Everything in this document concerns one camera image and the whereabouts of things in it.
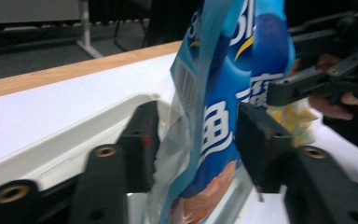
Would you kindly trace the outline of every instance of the wooden table edge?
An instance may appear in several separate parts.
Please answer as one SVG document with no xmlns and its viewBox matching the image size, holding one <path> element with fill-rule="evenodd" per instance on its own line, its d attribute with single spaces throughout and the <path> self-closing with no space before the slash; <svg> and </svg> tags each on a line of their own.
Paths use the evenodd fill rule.
<svg viewBox="0 0 358 224">
<path fill-rule="evenodd" d="M 181 41 L 0 79 L 0 96 L 175 53 Z"/>
</svg>

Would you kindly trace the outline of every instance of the gray carpet floor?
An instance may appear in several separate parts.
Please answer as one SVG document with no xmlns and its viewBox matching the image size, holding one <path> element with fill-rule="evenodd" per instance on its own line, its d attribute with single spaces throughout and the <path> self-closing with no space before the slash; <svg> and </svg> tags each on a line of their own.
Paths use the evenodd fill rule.
<svg viewBox="0 0 358 224">
<path fill-rule="evenodd" d="M 115 27 L 115 23 L 90 27 L 91 45 L 103 56 L 123 52 L 113 40 Z M 0 78 L 92 59 L 76 44 L 81 35 L 78 24 L 0 31 Z M 128 50 L 139 49 L 144 36 L 139 22 L 127 21 L 120 24 L 117 41 Z"/>
</svg>

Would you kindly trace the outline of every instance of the transparent plastic wrap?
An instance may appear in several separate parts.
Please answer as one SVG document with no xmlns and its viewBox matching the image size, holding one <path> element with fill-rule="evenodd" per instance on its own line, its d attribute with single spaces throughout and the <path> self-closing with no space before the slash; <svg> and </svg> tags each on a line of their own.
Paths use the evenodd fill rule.
<svg viewBox="0 0 358 224">
<path fill-rule="evenodd" d="M 295 55 L 282 11 L 272 0 L 200 4 L 172 65 L 182 116 L 161 142 L 145 223 L 201 223 L 227 193 L 242 167 L 238 103 L 264 106 L 268 82 Z"/>
</svg>

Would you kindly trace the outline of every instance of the white surface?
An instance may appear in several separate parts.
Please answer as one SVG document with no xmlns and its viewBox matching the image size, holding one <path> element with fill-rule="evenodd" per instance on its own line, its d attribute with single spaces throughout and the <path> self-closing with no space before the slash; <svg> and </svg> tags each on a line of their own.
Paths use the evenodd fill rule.
<svg viewBox="0 0 358 224">
<path fill-rule="evenodd" d="M 0 160 L 129 97 L 159 94 L 170 102 L 175 54 L 0 97 Z M 314 123 L 317 142 L 358 181 L 358 149 Z M 282 195 L 248 200 L 240 223 L 287 223 Z"/>
</svg>

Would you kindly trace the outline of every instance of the chip bag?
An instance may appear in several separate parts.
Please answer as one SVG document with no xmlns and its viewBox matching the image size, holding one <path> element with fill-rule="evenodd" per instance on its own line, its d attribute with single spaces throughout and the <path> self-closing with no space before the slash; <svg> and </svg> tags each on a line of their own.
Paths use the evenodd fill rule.
<svg viewBox="0 0 358 224">
<path fill-rule="evenodd" d="M 237 105 L 265 105 L 295 55 L 282 11 L 281 0 L 200 4 L 171 69 L 183 115 L 161 142 L 146 223 L 201 223 L 227 193 L 241 167 Z"/>
</svg>

